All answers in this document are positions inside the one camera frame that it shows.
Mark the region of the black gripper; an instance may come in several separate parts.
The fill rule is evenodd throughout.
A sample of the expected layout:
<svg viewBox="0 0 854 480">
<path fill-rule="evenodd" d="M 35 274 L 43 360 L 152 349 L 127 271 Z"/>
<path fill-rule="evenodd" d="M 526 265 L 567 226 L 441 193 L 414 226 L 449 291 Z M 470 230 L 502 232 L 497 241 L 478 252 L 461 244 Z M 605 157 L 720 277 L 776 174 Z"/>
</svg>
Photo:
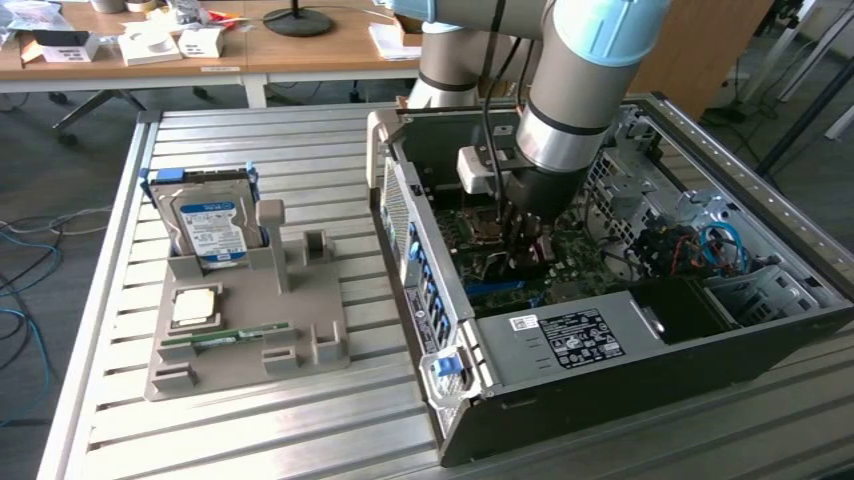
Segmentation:
<svg viewBox="0 0 854 480">
<path fill-rule="evenodd" d="M 585 176 L 585 169 L 555 173 L 526 168 L 510 174 L 502 204 L 502 241 L 514 268 L 539 268 L 557 261 L 555 224 Z"/>
</svg>

